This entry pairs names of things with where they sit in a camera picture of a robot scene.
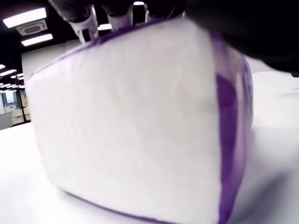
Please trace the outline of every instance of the packaged foam cube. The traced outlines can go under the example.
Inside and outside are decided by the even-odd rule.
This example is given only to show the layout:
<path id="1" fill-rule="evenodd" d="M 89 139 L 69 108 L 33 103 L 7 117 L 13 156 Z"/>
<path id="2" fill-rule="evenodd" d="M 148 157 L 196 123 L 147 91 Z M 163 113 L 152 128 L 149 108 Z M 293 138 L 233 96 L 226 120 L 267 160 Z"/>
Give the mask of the packaged foam cube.
<path id="1" fill-rule="evenodd" d="M 248 66 L 187 19 L 100 37 L 27 82 L 52 183 L 140 221 L 226 224 L 252 121 Z"/>

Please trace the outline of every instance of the fluorescent light panel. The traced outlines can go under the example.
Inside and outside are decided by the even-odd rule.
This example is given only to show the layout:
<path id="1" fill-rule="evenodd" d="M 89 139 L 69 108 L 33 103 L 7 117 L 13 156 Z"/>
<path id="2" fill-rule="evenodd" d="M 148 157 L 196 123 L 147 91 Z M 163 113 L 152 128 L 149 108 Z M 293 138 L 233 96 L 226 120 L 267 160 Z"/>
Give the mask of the fluorescent light panel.
<path id="1" fill-rule="evenodd" d="M 46 35 L 31 38 L 29 40 L 22 41 L 22 44 L 26 47 L 26 46 L 29 46 L 32 44 L 36 44 L 36 43 L 40 43 L 40 42 L 48 41 L 48 40 L 52 40 L 52 39 L 53 39 L 52 34 L 46 34 Z"/>
<path id="2" fill-rule="evenodd" d="M 136 1 L 134 2 L 134 6 L 143 6 L 144 2 L 143 1 Z"/>
<path id="3" fill-rule="evenodd" d="M 39 8 L 39 9 L 35 9 L 35 10 L 29 11 L 29 12 L 25 12 L 22 14 L 18 14 L 18 15 L 9 17 L 7 19 L 4 19 L 3 22 L 5 23 L 5 25 L 8 28 L 11 28 L 11 27 L 15 27 L 15 26 L 21 25 L 26 22 L 39 20 L 39 19 L 43 19 L 46 17 L 47 17 L 47 14 L 46 14 L 45 8 Z"/>
<path id="4" fill-rule="evenodd" d="M 112 26 L 110 23 L 102 24 L 98 27 L 98 30 L 107 30 L 107 29 L 112 29 Z"/>
<path id="5" fill-rule="evenodd" d="M 9 75 L 11 73 L 14 73 L 15 71 L 17 71 L 17 70 L 11 69 L 11 70 L 0 73 L 0 76 L 6 76 L 6 75 Z"/>
<path id="6" fill-rule="evenodd" d="M 5 84 L 5 85 L 2 85 L 2 86 L 0 86 L 0 88 L 7 87 L 7 86 L 9 86 L 9 85 L 11 85 L 11 84 Z"/>

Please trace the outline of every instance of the ceiling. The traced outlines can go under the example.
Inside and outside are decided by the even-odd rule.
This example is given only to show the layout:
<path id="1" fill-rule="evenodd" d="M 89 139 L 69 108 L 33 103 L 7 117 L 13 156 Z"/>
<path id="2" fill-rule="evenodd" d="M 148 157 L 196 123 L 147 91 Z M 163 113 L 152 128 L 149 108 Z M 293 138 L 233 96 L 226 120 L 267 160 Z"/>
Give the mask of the ceiling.
<path id="1" fill-rule="evenodd" d="M 16 28 L 7 28 L 3 19 L 24 13 L 37 8 L 45 7 L 47 12 L 46 24 L 48 29 L 40 33 L 28 36 L 21 36 Z M 100 24 L 108 23 L 107 15 L 99 4 L 95 4 L 95 10 Z M 143 22 L 145 10 L 143 6 L 134 6 L 134 23 Z M 110 31 L 100 31 L 99 35 L 104 35 Z M 35 36 L 51 33 L 53 39 L 50 41 L 24 47 L 21 41 Z M 60 44 L 69 40 L 77 39 L 70 25 L 65 22 L 48 3 L 47 0 L 0 0 L 0 64 L 5 65 L 4 72 L 15 68 L 17 74 L 22 73 L 21 54 L 38 48 L 43 48 L 55 44 Z M 0 83 L 13 83 L 11 75 L 0 77 Z"/>

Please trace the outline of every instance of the white table surface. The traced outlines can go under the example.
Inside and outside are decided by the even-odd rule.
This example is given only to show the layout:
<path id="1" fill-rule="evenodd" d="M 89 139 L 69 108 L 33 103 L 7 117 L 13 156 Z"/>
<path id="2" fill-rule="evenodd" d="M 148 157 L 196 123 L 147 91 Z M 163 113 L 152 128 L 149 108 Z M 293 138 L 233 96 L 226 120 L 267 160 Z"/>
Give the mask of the white table surface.
<path id="1" fill-rule="evenodd" d="M 0 131 L 1 224 L 143 224 L 76 199 L 46 176 L 32 124 Z"/>
<path id="2" fill-rule="evenodd" d="M 231 223 L 299 223 L 299 79 L 260 73 L 254 88 L 253 147 Z M 145 222 L 104 211 L 52 185 L 32 124 L 25 124 L 0 131 L 0 223 Z"/>

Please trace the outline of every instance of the air conditioning vent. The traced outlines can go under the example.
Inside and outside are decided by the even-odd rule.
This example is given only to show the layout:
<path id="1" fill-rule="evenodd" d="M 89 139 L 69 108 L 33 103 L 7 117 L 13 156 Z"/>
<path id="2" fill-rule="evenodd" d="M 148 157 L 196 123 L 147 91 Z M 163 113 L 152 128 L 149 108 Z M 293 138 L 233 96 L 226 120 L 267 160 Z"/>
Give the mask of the air conditioning vent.
<path id="1" fill-rule="evenodd" d="M 22 25 L 17 27 L 17 30 L 22 36 L 31 35 L 39 33 L 43 30 L 47 30 L 47 25 L 45 20 L 35 21 L 28 23 L 26 25 Z"/>

